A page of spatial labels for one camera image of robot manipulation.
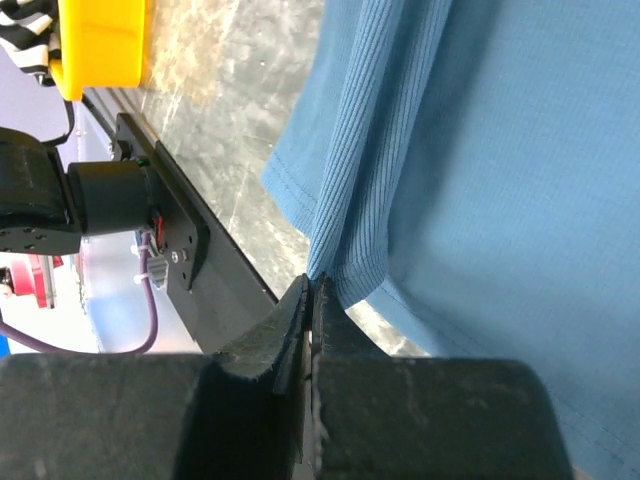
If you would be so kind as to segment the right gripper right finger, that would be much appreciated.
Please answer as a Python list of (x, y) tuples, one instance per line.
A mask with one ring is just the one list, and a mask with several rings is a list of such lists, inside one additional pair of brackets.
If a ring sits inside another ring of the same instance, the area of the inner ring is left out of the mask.
[(364, 378), (390, 365), (390, 356), (346, 313), (327, 274), (314, 284), (311, 337), (313, 380)]

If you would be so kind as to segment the teal ribbed tank top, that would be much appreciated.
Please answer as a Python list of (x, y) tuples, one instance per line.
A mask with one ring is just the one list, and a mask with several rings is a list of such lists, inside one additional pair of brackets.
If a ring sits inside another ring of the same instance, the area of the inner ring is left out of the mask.
[(344, 307), (527, 363), (574, 466), (638, 477), (637, 2), (328, 1), (263, 182)]

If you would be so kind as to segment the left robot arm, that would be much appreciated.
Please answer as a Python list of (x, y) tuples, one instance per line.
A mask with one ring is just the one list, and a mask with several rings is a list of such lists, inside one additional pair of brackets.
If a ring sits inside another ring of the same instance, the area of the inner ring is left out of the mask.
[(1, 130), (1, 251), (77, 253), (85, 237), (153, 230), (159, 180), (144, 160), (64, 167), (55, 146)]

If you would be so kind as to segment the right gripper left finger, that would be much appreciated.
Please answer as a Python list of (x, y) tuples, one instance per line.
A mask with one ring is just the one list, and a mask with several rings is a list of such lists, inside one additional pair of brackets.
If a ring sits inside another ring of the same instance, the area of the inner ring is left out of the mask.
[(229, 374), (285, 395), (299, 376), (310, 322), (311, 287), (302, 274), (264, 319), (224, 346), (214, 359)]

